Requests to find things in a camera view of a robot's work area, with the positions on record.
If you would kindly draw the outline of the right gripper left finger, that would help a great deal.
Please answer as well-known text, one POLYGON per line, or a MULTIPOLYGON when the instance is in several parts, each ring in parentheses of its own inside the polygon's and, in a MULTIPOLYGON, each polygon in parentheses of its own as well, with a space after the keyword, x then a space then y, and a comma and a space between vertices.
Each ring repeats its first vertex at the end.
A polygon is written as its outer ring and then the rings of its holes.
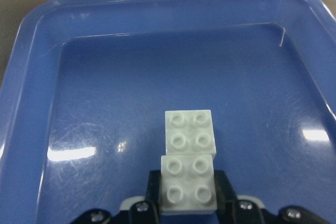
POLYGON ((136 200, 117 215, 104 209, 90 209, 72 223, 160 223, 161 222, 161 172, 149 172, 144 199, 136 200))

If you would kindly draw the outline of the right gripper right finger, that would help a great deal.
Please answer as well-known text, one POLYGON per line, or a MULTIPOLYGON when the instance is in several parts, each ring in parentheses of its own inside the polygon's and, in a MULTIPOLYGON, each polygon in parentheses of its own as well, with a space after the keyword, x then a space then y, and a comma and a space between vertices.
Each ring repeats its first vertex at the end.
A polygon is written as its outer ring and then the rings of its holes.
POLYGON ((312 211, 297 205, 289 205, 269 212, 257 198, 237 196, 226 173, 214 171, 219 223, 328 223, 312 211))

